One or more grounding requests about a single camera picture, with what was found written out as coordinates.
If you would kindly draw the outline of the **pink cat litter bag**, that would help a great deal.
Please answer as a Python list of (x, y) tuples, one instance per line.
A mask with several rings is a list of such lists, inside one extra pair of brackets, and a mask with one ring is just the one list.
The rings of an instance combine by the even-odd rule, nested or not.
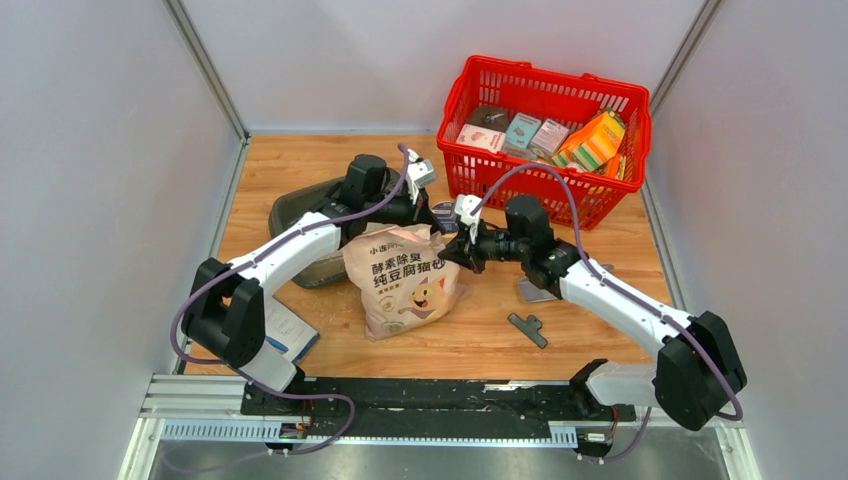
[(365, 335), (386, 339), (448, 315), (470, 294), (460, 267), (443, 260), (443, 235), (425, 224), (391, 226), (351, 240), (345, 270), (360, 289)]

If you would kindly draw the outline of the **silver metal scoop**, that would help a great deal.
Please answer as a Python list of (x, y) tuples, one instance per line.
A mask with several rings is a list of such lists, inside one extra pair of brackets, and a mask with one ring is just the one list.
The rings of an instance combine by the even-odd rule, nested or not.
[(537, 287), (528, 278), (519, 280), (518, 288), (521, 298), (527, 303), (560, 299), (589, 309), (610, 303), (608, 295), (611, 291), (603, 284), (607, 277), (611, 277), (611, 272), (605, 269), (604, 264), (590, 261), (590, 267), (587, 267), (584, 262), (578, 262), (567, 270), (565, 277), (554, 283), (560, 288), (559, 295), (553, 292), (553, 288)]

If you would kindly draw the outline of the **black bag clip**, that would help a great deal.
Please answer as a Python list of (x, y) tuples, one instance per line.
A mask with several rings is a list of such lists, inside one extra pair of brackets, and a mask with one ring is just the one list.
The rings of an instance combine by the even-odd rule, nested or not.
[(545, 349), (547, 347), (548, 340), (540, 333), (543, 328), (543, 323), (538, 317), (535, 315), (528, 315), (526, 318), (523, 318), (516, 313), (511, 313), (508, 315), (507, 319), (538, 348)]

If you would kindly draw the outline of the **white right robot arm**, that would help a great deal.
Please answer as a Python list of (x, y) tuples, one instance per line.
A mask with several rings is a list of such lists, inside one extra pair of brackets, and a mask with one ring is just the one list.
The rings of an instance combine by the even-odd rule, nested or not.
[(598, 417), (612, 405), (662, 409), (679, 426), (698, 431), (714, 417), (738, 421), (739, 393), (748, 383), (730, 330), (713, 312), (700, 315), (666, 305), (618, 279), (572, 243), (555, 237), (532, 195), (510, 199), (507, 225), (481, 218), (482, 200), (457, 197), (457, 235), (439, 256), (480, 274), (490, 261), (517, 262), (535, 288), (582, 307), (638, 344), (652, 364), (595, 361), (574, 376), (570, 404)]

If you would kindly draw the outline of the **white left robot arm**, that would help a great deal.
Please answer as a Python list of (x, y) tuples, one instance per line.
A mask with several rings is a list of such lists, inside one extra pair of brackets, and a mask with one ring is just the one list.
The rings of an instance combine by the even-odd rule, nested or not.
[(209, 258), (195, 273), (191, 294), (179, 307), (171, 333), (183, 333), (213, 354), (213, 363), (237, 371), (267, 390), (267, 401), (291, 415), (304, 405), (300, 370), (266, 335), (274, 294), (320, 258), (339, 251), (367, 224), (440, 228), (427, 185), (437, 178), (430, 160), (402, 146), (404, 163), (390, 168), (375, 155), (358, 154), (343, 178), (283, 233), (228, 262)]

